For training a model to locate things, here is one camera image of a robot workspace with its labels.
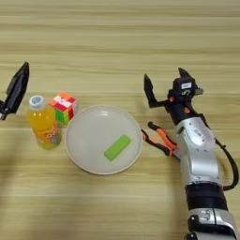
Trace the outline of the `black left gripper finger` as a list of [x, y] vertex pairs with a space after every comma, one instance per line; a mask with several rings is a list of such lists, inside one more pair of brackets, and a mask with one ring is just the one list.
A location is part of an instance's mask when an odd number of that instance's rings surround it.
[[29, 64], [24, 62], [7, 87], [6, 99], [0, 100], [0, 120], [5, 120], [9, 114], [18, 111], [27, 89], [28, 80]]

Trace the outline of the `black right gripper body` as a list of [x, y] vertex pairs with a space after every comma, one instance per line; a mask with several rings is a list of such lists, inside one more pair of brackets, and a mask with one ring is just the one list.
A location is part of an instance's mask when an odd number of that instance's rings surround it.
[[177, 94], [173, 90], [169, 91], [167, 112], [170, 114], [175, 125], [178, 125], [183, 120], [199, 116], [192, 107], [192, 99], [193, 95], [186, 96]]

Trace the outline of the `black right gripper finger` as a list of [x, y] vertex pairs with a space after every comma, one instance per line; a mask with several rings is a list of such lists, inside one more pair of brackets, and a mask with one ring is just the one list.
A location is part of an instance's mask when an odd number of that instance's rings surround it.
[[195, 79], [192, 78], [186, 70], [179, 68], [178, 71], [182, 90], [189, 90], [192, 95], [201, 95], [203, 93], [203, 90], [196, 84]]
[[148, 100], [148, 106], [150, 108], [167, 108], [169, 106], [169, 100], [157, 101], [153, 92], [153, 84], [147, 74], [145, 74], [143, 77], [143, 89]]

